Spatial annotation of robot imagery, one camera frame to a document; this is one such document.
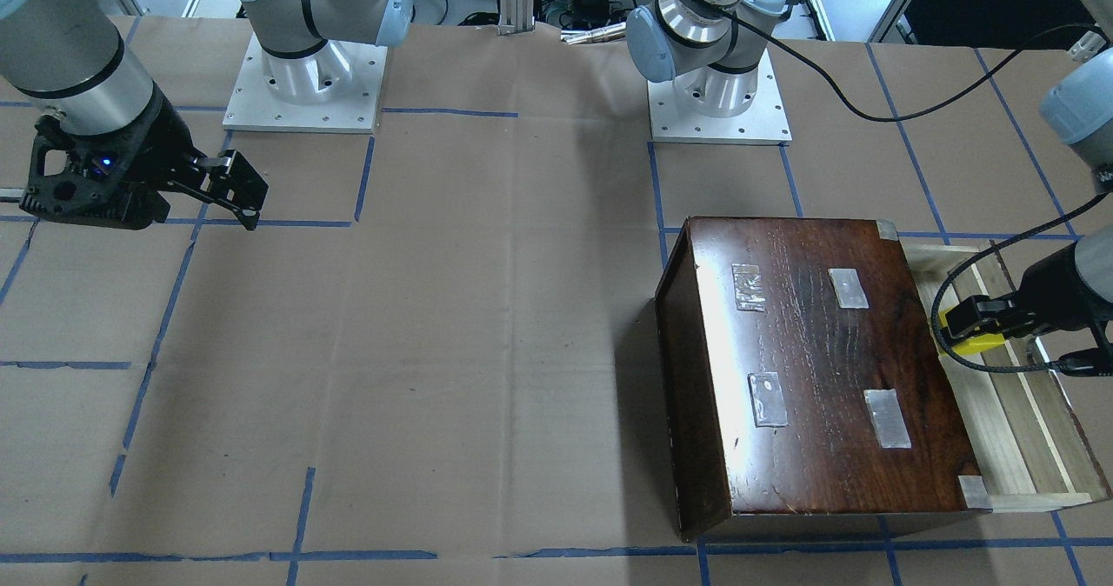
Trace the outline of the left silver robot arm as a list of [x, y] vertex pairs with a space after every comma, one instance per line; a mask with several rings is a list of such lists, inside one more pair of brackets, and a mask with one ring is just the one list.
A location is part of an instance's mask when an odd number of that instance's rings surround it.
[[[772, 31], [790, 12], [787, 0], [653, 0], [628, 14], [626, 39], [637, 71], [652, 83], [696, 75], [696, 106], [723, 118], [747, 110], [747, 99], [712, 103], [711, 83], [755, 75]], [[1096, 197], [1062, 213], [1067, 224], [1110, 196], [1110, 51], [1089, 60], [1047, 92], [1042, 118], [1060, 142], [1089, 165]], [[946, 351], [986, 336], [1017, 339], [1053, 331], [1092, 332], [1109, 344], [1110, 229], [1047, 256], [1025, 271], [1008, 296], [974, 296], [942, 312], [930, 308], [930, 331]]]

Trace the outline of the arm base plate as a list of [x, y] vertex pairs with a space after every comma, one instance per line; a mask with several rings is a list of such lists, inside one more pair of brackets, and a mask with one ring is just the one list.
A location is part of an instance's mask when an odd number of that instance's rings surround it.
[[316, 54], [283, 59], [252, 37], [223, 126], [273, 133], [372, 135], [387, 48], [328, 42]]
[[790, 120], [768, 52], [743, 75], [705, 67], [670, 82], [648, 83], [652, 141], [790, 143]]

